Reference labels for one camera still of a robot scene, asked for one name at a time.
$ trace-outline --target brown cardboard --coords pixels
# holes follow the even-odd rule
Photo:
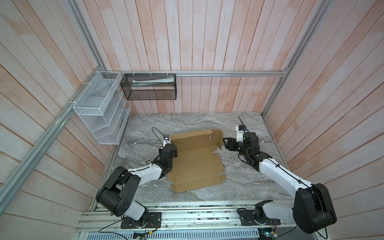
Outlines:
[[[178,151],[168,173],[168,180],[175,183],[171,185],[173,191],[183,192],[224,182],[220,156],[212,153],[217,147],[222,148],[223,132],[220,129],[187,132],[172,135],[170,139]]]

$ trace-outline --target side wall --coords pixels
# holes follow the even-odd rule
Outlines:
[[[65,1],[0,1],[0,185],[97,67]],[[71,239],[111,149],[73,116],[0,217],[1,239]]]
[[[319,0],[76,0],[108,70],[285,69]],[[177,78],[137,113],[262,112],[279,78]]]
[[[290,170],[329,189],[332,239],[384,237],[383,13],[333,1],[265,117]]]

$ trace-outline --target marble countertop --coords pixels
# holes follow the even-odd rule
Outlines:
[[[165,134],[179,134],[211,128],[220,128],[224,137],[236,137],[235,126],[240,125],[238,116],[251,132],[259,137],[261,151],[270,154],[282,164],[275,145],[258,113],[171,113],[130,115],[126,131],[115,161],[125,168],[142,167],[147,160],[153,160],[161,147],[160,141],[152,133],[156,127]],[[165,176],[141,185],[135,200],[145,203],[216,201],[216,200],[266,200],[291,199],[291,196],[277,183],[254,168],[242,163],[237,152],[217,149],[224,172],[224,183],[176,193]]]

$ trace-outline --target black wire basket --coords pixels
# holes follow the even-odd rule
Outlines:
[[[176,100],[175,74],[126,73],[121,88],[127,100]]]

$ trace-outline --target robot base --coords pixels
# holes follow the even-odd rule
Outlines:
[[[257,226],[261,225],[255,220],[255,210],[239,210],[238,213],[241,215],[240,221],[242,226]],[[274,225],[276,221],[276,225],[281,225],[281,221],[279,219],[268,219],[270,222],[266,223],[266,225]]]
[[[161,212],[149,212],[147,217],[147,228],[160,228],[161,227]],[[138,222],[130,217],[124,217],[121,221],[122,229],[139,228]]]

